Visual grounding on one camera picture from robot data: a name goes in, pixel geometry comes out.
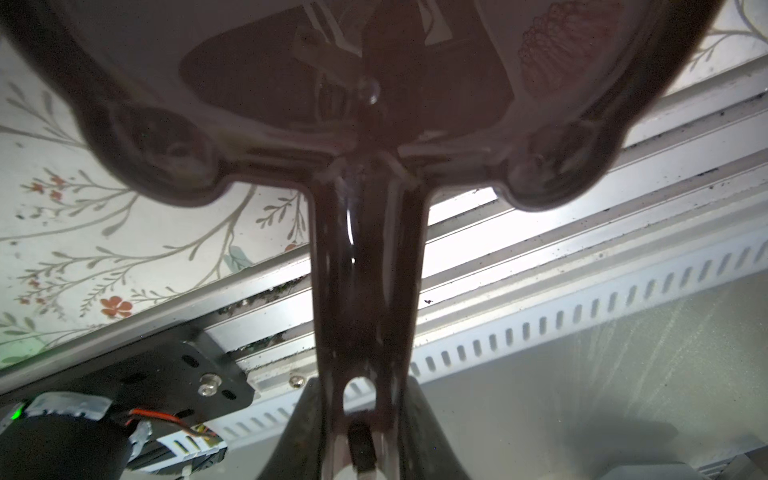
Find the gray surface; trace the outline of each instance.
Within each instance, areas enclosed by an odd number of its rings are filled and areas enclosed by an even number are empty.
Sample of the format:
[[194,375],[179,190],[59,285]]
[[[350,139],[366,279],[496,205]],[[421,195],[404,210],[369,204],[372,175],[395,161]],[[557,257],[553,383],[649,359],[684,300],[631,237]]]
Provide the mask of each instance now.
[[[705,465],[768,440],[767,290],[768,273],[750,276],[424,392],[478,480],[594,480],[618,464]],[[231,452],[192,478],[251,480],[275,443]]]

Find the wire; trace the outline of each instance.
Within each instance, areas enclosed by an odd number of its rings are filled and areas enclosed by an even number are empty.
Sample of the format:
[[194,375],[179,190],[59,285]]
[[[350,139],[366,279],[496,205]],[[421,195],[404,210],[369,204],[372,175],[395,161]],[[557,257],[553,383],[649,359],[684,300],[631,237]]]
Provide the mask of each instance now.
[[216,436],[216,433],[213,432],[212,430],[209,430],[208,428],[206,428],[204,432],[198,432],[197,430],[192,429],[189,425],[184,423],[184,421],[181,420],[179,417],[175,415],[169,415],[167,413],[154,412],[152,410],[144,410],[144,409],[132,409],[130,412],[128,412],[128,415],[130,415],[131,417],[160,420],[161,422],[172,423],[177,427],[179,427],[180,429],[182,429],[187,434],[195,437],[211,438]]

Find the frying pan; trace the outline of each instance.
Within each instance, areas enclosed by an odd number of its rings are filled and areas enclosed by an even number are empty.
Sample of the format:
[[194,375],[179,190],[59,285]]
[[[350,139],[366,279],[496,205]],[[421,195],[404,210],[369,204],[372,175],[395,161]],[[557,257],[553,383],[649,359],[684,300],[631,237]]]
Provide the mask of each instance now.
[[[311,199],[319,378],[262,478],[467,478],[408,379],[430,196],[572,200],[718,0],[6,0],[102,164],[154,199]],[[355,377],[375,405],[345,412]]]

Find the floral wallpaper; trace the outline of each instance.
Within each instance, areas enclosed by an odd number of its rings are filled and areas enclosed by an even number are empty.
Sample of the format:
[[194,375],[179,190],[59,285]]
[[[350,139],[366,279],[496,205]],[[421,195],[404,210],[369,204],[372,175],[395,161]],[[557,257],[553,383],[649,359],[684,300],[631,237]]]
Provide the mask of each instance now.
[[[729,0],[671,90],[768,54],[767,35],[768,2]],[[307,241],[296,191],[235,184],[184,209],[117,182],[3,38],[0,155],[0,367]]]

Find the brown plastic object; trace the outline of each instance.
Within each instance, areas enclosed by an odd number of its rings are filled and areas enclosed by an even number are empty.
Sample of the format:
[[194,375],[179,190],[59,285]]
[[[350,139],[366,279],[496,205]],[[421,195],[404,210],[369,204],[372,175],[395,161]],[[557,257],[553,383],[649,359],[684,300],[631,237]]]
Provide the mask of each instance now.
[[[430,195],[493,185],[542,210],[583,193],[719,5],[6,0],[0,20],[141,193],[183,206],[233,181],[309,194],[327,445],[365,422],[396,452]],[[376,406],[345,415],[357,376]],[[327,478],[343,466],[333,451]]]

